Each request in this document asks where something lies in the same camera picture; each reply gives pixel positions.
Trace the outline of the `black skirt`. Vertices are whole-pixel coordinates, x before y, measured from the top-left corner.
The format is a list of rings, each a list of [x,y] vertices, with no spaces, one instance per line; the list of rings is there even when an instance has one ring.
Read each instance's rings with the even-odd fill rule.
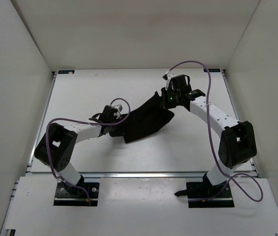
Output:
[[[125,143],[146,138],[163,128],[174,117],[174,113],[161,107],[158,92],[139,108],[130,112],[121,124],[109,132],[111,137],[123,137]]]

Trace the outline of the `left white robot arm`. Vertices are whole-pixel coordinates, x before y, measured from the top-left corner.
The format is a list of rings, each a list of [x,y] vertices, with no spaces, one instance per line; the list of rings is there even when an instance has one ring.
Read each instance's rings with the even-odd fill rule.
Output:
[[[76,143],[98,138],[112,131],[115,126],[102,126],[102,123],[116,123],[122,120],[122,105],[106,105],[102,113],[90,118],[95,124],[72,124],[62,126],[56,122],[49,126],[35,148],[34,157],[50,167],[64,182],[65,190],[74,197],[85,193],[84,178],[70,163]]]

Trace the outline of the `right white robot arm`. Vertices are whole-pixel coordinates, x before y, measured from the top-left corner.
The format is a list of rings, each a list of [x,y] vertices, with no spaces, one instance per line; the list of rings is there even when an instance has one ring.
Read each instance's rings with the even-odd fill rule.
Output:
[[[166,81],[161,89],[163,107],[185,107],[220,138],[218,151],[213,152],[216,164],[205,174],[202,184],[204,195],[213,197],[239,166],[257,154],[253,126],[249,121],[240,122],[230,117],[210,102],[204,92],[192,89],[188,75],[165,74],[163,78]]]

